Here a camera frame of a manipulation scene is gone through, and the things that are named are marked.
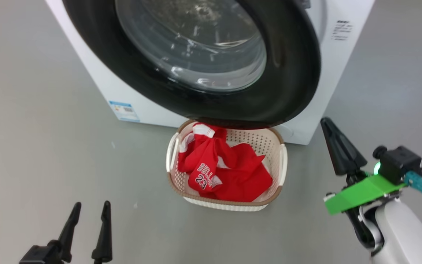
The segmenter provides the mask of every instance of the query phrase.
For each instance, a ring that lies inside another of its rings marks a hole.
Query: label sticker
[[[109,101],[110,107],[115,112],[119,120],[139,122],[139,117],[136,115],[131,104]]]
[[[332,40],[348,40],[351,32],[353,31],[353,25],[347,20],[337,20],[335,28],[332,32]]]

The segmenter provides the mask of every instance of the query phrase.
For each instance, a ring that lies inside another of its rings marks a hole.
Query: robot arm
[[[421,157],[406,149],[378,147],[378,175],[360,168],[367,164],[360,152],[329,118],[321,120],[335,174],[347,176],[347,186],[327,194],[331,214],[345,213],[359,242],[374,264],[422,264],[422,223],[399,197],[403,187],[422,192]]]
[[[422,264],[422,223],[406,204],[399,199],[382,204],[375,220],[384,242],[373,264]]]
[[[64,264],[71,262],[71,245],[74,228],[81,214],[81,203],[77,202],[69,215],[59,239],[48,242],[46,246],[32,246],[22,257],[19,264]],[[112,217],[110,202],[105,201],[102,209],[102,227],[100,229],[97,247],[92,251],[94,264],[110,262],[112,257]]]

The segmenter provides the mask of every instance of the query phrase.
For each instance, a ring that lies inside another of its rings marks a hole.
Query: washing machine door
[[[300,1],[64,4],[92,51],[145,97],[208,124],[255,129],[295,117],[317,88],[320,51]]]

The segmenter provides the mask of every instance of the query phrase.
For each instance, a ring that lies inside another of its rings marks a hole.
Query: white basket
[[[169,182],[172,188],[180,194],[184,199],[192,204],[206,206],[214,209],[256,212],[265,208],[272,202],[281,192],[284,180],[286,178],[286,169],[288,168],[288,152],[284,145],[283,139],[274,129],[258,129],[258,130],[227,130],[228,142],[245,142],[252,146],[257,155],[265,155],[268,161],[268,169],[273,184],[260,197],[253,202],[232,202],[219,199],[209,199],[200,197],[198,193],[188,186],[188,175],[179,172],[178,163],[178,146],[182,139],[192,132],[193,125],[196,122],[189,120],[185,122],[177,133],[173,135],[167,148],[166,170],[169,176]]]

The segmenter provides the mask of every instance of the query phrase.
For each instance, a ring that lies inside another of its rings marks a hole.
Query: green light
[[[379,174],[380,169],[380,162],[377,162],[377,164],[374,166],[374,175]]]

